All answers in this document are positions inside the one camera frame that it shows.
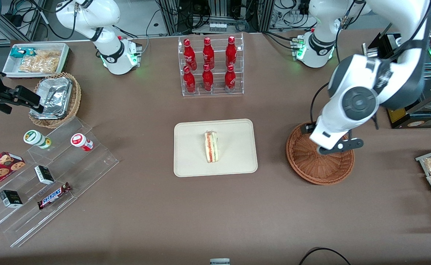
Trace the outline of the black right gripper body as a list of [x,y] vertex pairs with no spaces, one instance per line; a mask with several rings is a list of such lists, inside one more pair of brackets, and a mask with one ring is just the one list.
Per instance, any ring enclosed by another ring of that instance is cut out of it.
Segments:
[[28,107],[38,113],[42,112],[41,97],[22,85],[14,89],[0,88],[0,112],[10,114],[11,105]]

